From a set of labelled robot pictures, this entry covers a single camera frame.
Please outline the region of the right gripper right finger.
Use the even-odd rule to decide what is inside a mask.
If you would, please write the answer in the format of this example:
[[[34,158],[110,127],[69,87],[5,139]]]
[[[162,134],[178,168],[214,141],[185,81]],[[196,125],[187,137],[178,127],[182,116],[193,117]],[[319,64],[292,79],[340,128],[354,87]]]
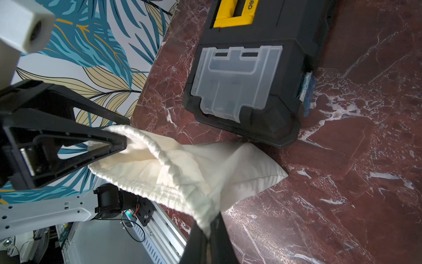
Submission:
[[[221,213],[211,223],[209,244],[211,264],[239,264]]]

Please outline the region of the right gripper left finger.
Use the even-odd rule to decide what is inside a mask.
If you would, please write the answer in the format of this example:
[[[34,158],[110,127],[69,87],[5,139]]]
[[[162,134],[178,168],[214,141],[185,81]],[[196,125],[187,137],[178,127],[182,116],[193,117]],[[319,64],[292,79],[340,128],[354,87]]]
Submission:
[[[195,222],[191,228],[191,232],[179,264],[209,264],[210,260],[207,249],[207,237]]]

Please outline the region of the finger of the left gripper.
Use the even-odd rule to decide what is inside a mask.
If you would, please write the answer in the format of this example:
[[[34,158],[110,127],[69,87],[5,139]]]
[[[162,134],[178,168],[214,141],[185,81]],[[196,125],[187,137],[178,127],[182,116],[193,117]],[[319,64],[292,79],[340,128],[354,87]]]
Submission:
[[[18,109],[34,109],[74,120],[74,108],[98,115],[119,125],[129,125],[128,118],[108,110],[62,85],[37,80],[23,80],[1,90],[1,117]]]
[[[125,136],[34,109],[1,115],[1,186],[45,187],[127,147]]]

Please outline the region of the cream cloth soil bag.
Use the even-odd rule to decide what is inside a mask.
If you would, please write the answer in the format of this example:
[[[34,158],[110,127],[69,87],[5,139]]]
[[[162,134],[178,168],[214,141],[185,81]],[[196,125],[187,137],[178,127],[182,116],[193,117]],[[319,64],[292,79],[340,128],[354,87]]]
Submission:
[[[288,174],[250,143],[182,145],[176,140],[112,125],[125,150],[93,162],[91,172],[117,187],[188,214],[206,236],[218,214],[255,196]]]

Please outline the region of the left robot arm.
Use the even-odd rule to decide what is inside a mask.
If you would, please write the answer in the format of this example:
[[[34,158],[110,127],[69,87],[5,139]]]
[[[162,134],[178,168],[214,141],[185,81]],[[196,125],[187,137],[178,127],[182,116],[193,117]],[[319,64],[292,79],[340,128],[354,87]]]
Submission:
[[[125,136],[76,121],[74,109],[118,125],[127,118],[56,84],[25,80],[1,90],[1,185],[34,191],[117,154]],[[65,198],[1,205],[1,239],[65,222],[112,218],[138,197],[110,184]]]

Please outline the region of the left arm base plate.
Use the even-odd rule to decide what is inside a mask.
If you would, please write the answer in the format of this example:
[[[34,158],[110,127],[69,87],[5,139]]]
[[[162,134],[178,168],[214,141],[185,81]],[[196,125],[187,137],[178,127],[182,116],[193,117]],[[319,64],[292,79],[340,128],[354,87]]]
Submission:
[[[141,222],[141,224],[146,227],[151,221],[155,211],[156,207],[152,201],[143,197],[138,197],[135,213],[133,216],[135,216]]]

